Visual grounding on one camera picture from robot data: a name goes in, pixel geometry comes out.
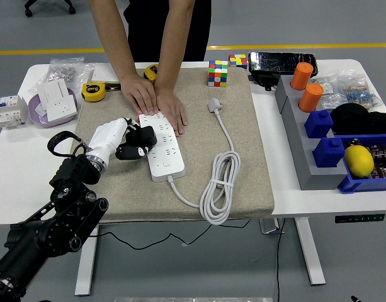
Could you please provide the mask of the person's left hand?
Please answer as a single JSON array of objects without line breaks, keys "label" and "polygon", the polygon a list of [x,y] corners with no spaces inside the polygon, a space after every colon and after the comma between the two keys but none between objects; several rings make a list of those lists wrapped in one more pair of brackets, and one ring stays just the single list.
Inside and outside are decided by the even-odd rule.
[{"label": "person's left hand", "polygon": [[184,127],[188,124],[182,102],[170,89],[155,88],[155,93],[158,110],[170,122],[176,137],[180,137],[184,133]]}]

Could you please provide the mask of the person's right hand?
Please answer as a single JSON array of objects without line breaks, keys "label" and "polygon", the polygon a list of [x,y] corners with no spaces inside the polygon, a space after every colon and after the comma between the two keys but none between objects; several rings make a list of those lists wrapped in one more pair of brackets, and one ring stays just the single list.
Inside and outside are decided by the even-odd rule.
[{"label": "person's right hand", "polygon": [[120,85],[126,100],[138,115],[154,115],[159,109],[153,85],[136,73],[120,79]]}]

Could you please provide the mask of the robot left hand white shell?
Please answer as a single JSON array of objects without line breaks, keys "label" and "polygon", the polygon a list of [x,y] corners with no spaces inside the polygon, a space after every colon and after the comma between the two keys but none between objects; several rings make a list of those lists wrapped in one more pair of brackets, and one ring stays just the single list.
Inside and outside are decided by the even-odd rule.
[{"label": "robot left hand white shell", "polygon": [[86,152],[89,158],[97,158],[105,164],[111,155],[119,160],[137,160],[149,153],[151,146],[131,146],[127,142],[121,144],[126,134],[135,134],[140,130],[139,124],[131,118],[119,118],[97,127]]}]

